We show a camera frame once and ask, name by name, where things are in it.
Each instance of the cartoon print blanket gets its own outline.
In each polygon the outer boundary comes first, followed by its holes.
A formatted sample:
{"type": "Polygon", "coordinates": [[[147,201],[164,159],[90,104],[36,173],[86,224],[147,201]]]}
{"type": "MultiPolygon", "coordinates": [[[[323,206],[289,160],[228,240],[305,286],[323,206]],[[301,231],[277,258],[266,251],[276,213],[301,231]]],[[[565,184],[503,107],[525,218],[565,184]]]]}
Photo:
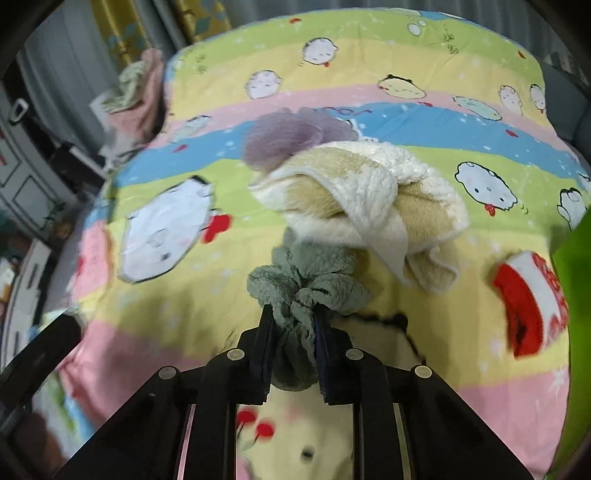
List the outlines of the cartoon print blanket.
{"type": "MultiPolygon", "coordinates": [[[[548,259],[584,215],[589,181],[546,118],[530,53],[437,12],[313,12],[186,48],[167,66],[165,98],[162,132],[104,189],[81,245],[75,290],[92,321],[60,372],[96,424],[159,367],[201,365],[258,323],[246,278],[285,223],[248,190],[243,141],[259,116],[308,106],[404,146],[462,196],[471,227],[451,290],[402,286],[371,254],[359,278],[369,310],[404,311],[429,365],[536,477],[547,472],[568,333],[514,359],[491,272],[524,249],[548,259]]],[[[284,419],[273,421],[278,431],[284,419]]]]}

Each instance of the white cabinet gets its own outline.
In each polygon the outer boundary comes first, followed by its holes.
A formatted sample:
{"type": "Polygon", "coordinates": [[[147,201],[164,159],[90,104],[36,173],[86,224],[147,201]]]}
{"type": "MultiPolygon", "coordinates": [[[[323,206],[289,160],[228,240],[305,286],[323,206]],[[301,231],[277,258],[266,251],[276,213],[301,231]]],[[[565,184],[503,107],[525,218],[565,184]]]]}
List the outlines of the white cabinet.
{"type": "Polygon", "coordinates": [[[21,352],[29,342],[29,330],[39,301],[39,282],[51,250],[40,240],[34,240],[22,263],[21,271],[12,285],[0,344],[0,371],[21,352]]]}
{"type": "Polygon", "coordinates": [[[0,85],[0,209],[31,238],[47,239],[47,217],[76,196],[39,154],[22,126],[10,126],[10,102],[0,85]]]}

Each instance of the cream fleece cloth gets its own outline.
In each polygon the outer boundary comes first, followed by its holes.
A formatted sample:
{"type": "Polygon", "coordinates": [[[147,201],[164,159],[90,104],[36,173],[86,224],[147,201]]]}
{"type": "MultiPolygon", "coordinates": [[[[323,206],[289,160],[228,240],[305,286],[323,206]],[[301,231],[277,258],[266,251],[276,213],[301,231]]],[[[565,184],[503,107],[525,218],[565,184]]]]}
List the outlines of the cream fleece cloth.
{"type": "Polygon", "coordinates": [[[387,142],[330,142],[300,152],[250,185],[298,239],[369,247],[403,283],[405,261],[426,290],[457,276],[449,241],[468,227],[462,199],[434,168],[387,142]]]}

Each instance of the purple fuzzy fabric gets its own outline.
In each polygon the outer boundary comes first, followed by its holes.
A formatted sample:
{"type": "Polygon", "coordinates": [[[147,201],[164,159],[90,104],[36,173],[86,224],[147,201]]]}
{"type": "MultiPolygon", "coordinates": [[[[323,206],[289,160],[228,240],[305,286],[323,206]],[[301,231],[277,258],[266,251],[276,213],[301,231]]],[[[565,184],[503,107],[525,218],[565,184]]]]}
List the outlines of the purple fuzzy fabric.
{"type": "Polygon", "coordinates": [[[357,140],[348,122],[326,112],[288,108],[260,117],[248,133],[243,160],[256,171],[271,171],[292,155],[323,143],[357,140]]]}

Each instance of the blue stripe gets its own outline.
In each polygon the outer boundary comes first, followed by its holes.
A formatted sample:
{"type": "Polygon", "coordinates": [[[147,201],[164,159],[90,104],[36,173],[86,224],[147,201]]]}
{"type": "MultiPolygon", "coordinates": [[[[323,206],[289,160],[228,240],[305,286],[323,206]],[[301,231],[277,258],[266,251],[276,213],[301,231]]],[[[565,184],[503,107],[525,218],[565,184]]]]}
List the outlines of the blue stripe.
{"type": "MultiPolygon", "coordinates": [[[[367,137],[397,145],[452,148],[501,155],[524,165],[537,165],[559,178],[576,178],[580,170],[567,151],[559,151],[530,134],[502,122],[416,103],[372,103],[361,107],[326,109],[342,119],[355,119],[367,137]],[[517,134],[512,137],[510,130],[517,134]]],[[[116,186],[200,170],[221,158],[239,160],[243,139],[253,122],[187,138],[162,148],[147,149],[116,179],[116,186]],[[187,147],[174,152],[182,144],[187,147]]]]}

